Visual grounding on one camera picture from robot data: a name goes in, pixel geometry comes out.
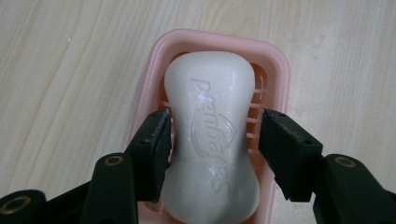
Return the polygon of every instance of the black plastic part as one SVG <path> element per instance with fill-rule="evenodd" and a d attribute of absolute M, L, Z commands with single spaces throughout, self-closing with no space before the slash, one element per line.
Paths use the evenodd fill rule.
<path fill-rule="evenodd" d="M 39 190 L 22 190 L 0 200 L 0 223 L 36 224 L 43 222 L 46 197 Z"/>
<path fill-rule="evenodd" d="M 309 202 L 323 145 L 287 115 L 265 109 L 259 150 L 286 199 Z"/>
<path fill-rule="evenodd" d="M 78 223 L 90 183 L 85 183 L 47 202 L 49 224 Z"/>
<path fill-rule="evenodd" d="M 160 200 L 171 148 L 169 110 L 151 113 L 125 151 L 133 160 L 134 188 L 138 201 L 156 203 Z"/>
<path fill-rule="evenodd" d="M 128 155 L 113 153 L 96 163 L 80 223 L 138 223 L 134 172 Z"/>
<path fill-rule="evenodd" d="M 342 223 L 396 223 L 396 203 L 391 194 L 360 161 L 329 155 L 323 174 Z"/>

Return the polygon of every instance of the light wood grain surface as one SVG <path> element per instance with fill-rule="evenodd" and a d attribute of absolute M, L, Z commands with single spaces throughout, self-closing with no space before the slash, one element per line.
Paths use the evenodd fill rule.
<path fill-rule="evenodd" d="M 278 46 L 288 114 L 396 191 L 396 1 L 0 1 L 0 197 L 53 198 L 123 151 L 149 51 L 191 28 Z M 272 223 L 315 223 L 276 191 Z"/>

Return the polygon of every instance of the table surface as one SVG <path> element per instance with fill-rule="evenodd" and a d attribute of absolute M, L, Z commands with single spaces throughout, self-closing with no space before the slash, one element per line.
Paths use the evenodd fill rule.
<path fill-rule="evenodd" d="M 176 28 L 279 47 L 289 116 L 396 191 L 396 1 L 1 1 L 0 197 L 53 198 L 123 151 L 150 49 Z M 312 203 L 276 189 L 272 223 L 315 223 Z"/>

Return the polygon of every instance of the white soap bar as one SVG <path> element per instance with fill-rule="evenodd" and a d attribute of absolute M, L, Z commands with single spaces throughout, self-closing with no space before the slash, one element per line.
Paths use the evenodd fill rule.
<path fill-rule="evenodd" d="M 194 52 L 175 59 L 165 90 L 175 121 L 163 203 L 186 223 L 240 223 L 256 210 L 259 182 L 246 126 L 254 71 L 239 55 Z"/>

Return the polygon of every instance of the wooden table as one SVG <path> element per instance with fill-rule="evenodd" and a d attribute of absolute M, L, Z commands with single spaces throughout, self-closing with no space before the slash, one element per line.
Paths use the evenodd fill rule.
<path fill-rule="evenodd" d="M 267 41 L 291 69 L 288 114 L 324 155 L 362 161 L 396 191 L 395 1 L 1 1 L 0 197 L 48 199 L 123 151 L 149 51 L 190 28 Z M 315 223 L 276 191 L 273 223 Z"/>

